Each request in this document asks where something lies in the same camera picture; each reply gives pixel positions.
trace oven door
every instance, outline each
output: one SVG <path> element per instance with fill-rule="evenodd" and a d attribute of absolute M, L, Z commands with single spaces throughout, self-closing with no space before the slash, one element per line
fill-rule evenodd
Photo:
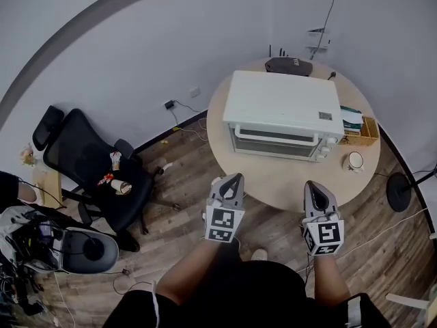
<path fill-rule="evenodd" d="M 239 153 L 309 161 L 321 142 L 317 133 L 310 137 L 271 133 L 243 129 L 238 124 L 229 129 L 234 150 Z"/>

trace wall outlet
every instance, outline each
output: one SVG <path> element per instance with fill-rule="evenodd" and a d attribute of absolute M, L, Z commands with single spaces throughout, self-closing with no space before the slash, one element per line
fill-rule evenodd
<path fill-rule="evenodd" d="M 323 28 L 312 29 L 307 31 L 306 47 L 316 48 L 322 37 Z M 319 49 L 327 49 L 330 44 L 329 31 L 326 29 L 323 33 L 322 41 L 320 41 Z"/>
<path fill-rule="evenodd" d="M 194 87 L 190 88 L 190 96 L 191 97 L 196 97 L 198 95 L 200 95 L 199 86 L 194 86 Z"/>

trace black shirt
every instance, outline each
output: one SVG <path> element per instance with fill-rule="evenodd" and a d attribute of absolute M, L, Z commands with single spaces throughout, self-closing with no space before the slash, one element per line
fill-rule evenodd
<path fill-rule="evenodd" d="M 363 327 L 390 327 L 366 294 L 361 294 Z M 177 306 L 156 295 L 159 327 L 345 327 L 348 302 L 335 309 L 307 298 L 305 284 L 288 267 L 269 261 L 241 262 L 203 285 Z M 153 296 L 144 290 L 124 295 L 104 328 L 155 327 Z"/>

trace oven window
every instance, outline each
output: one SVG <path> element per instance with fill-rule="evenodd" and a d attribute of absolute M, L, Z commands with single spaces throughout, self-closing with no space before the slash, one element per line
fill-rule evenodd
<path fill-rule="evenodd" d="M 302 146 L 302 145 L 296 145 L 290 143 L 262 141 L 257 139 L 241 139 L 235 136 L 234 129 L 231 128 L 230 131 L 231 131 L 232 141 L 236 149 L 253 150 L 253 151 L 265 152 L 265 153 L 285 154 L 288 156 L 310 157 L 313 154 L 314 150 L 319 146 L 319 143 L 321 141 L 321 139 L 319 139 L 318 143 L 315 146 Z M 299 137 L 293 139 L 299 139 L 301 141 L 304 141 L 301 139 L 301 136 L 287 135 L 287 138 L 289 138 L 289 136 Z"/>
<path fill-rule="evenodd" d="M 240 132 L 242 134 L 245 134 L 245 135 L 275 137 L 277 139 L 295 139 L 295 140 L 304 141 L 304 142 L 312 142 L 313 141 L 312 137 L 300 136 L 300 135 L 290 135 L 290 134 L 280 134 L 280 133 L 267 133 L 265 131 L 246 130 L 246 129 L 243 129 L 243 128 L 240 130 Z"/>

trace black fan stand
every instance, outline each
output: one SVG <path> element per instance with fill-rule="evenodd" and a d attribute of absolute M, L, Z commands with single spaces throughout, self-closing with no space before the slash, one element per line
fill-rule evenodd
<path fill-rule="evenodd" d="M 436 172 L 437 169 L 413 183 L 410 183 L 407 177 L 401 172 L 395 172 L 391 175 L 386 186 L 387 200 L 389 201 L 391 208 L 397 213 L 406 210 L 408 205 L 410 205 L 411 189 L 434 176 Z"/>

